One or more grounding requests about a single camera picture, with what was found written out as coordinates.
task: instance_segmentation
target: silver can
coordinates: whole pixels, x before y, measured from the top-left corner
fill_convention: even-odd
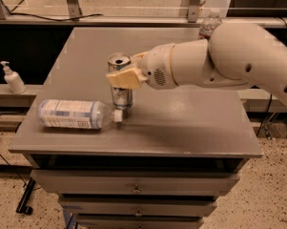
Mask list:
[[[109,72],[119,71],[129,64],[131,58],[122,52],[114,53],[108,58]],[[112,96],[113,104],[119,110],[126,110],[133,105],[133,90],[112,87]]]

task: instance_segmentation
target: drawer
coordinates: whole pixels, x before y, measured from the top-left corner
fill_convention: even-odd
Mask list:
[[[60,198],[60,205],[68,213],[97,215],[128,215],[134,217],[207,217],[216,202],[191,197],[85,197]]]
[[[31,177],[57,194],[222,196],[237,174],[33,170]]]
[[[110,217],[79,215],[75,217],[81,226],[91,229],[198,229],[203,219],[158,217]]]

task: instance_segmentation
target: drawer knob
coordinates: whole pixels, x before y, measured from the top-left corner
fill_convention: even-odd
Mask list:
[[[141,190],[139,189],[139,187],[137,185],[135,185],[135,187],[133,188],[133,194],[134,195],[140,195],[141,194]]]
[[[136,210],[136,213],[134,214],[137,218],[140,218],[140,217],[142,217],[143,215],[142,215],[142,213],[141,213],[141,211],[140,211],[140,209],[137,209]]]

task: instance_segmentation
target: ventilation grille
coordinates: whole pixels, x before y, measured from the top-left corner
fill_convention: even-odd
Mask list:
[[[155,83],[160,85],[160,86],[164,86],[165,85],[165,76],[164,76],[164,73],[157,69],[155,70],[154,72],[154,80],[155,80]]]

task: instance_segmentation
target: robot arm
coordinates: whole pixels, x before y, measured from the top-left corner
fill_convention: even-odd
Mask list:
[[[155,89],[179,85],[241,90],[253,85],[287,106],[287,48],[255,24],[224,23],[210,41],[157,46],[134,63],[107,75],[113,87]]]

